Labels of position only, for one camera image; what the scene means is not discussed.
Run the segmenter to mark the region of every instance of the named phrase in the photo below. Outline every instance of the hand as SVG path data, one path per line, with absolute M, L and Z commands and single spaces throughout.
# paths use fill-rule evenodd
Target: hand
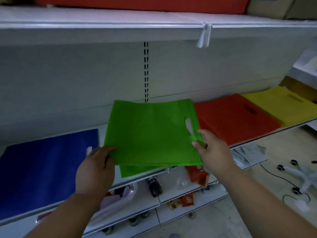
M 97 147 L 89 153 L 77 169 L 75 194 L 101 203 L 114 181 L 114 160 L 108 152 L 115 149 L 115 146 Z
M 204 142 L 208 144 L 207 149 L 198 142 L 193 142 L 192 145 L 199 152 L 208 171 L 219 178 L 226 174 L 229 169 L 237 167 L 225 141 L 219 139 L 209 130 L 198 129 L 197 132 L 202 134 Z

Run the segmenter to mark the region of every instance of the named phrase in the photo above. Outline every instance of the wheel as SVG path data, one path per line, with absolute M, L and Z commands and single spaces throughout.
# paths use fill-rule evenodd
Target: wheel
M 291 160 L 291 165 L 298 165 L 297 160 Z
M 296 195 L 301 195 L 301 192 L 299 191 L 299 188 L 298 187 L 293 187 L 292 188 L 292 192 Z
M 280 170 L 280 171 L 285 170 L 285 169 L 283 168 L 283 165 L 281 165 L 281 164 L 279 164 L 276 168 L 277 168 L 278 170 Z

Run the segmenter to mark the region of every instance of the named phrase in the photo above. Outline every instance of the white plastic bag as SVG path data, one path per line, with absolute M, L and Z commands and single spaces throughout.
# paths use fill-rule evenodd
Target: white plastic bag
M 105 197 L 101 202 L 100 210 L 93 215 L 88 226 L 93 226 L 101 222 L 108 216 L 111 216 L 113 213 L 128 205 L 132 201 L 137 189 L 138 184 L 133 183 L 124 189 L 122 198 L 119 195 Z

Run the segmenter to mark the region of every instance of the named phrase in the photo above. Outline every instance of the left hand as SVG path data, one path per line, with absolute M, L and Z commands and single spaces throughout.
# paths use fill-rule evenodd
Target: left hand
M 77 169 L 75 194 L 86 195 L 101 203 L 114 181 L 114 160 L 108 152 L 115 149 L 115 146 L 103 146 L 89 153 Z

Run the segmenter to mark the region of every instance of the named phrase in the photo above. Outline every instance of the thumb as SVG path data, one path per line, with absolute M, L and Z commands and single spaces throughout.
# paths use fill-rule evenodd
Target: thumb
M 200 154 L 200 156 L 203 156 L 203 155 L 206 154 L 207 149 L 205 149 L 204 147 L 202 147 L 202 146 L 200 145 L 200 143 L 194 141 L 194 142 L 192 142 L 192 145 L 194 146 L 194 148 L 197 149 L 197 151 L 198 151 L 198 153 Z

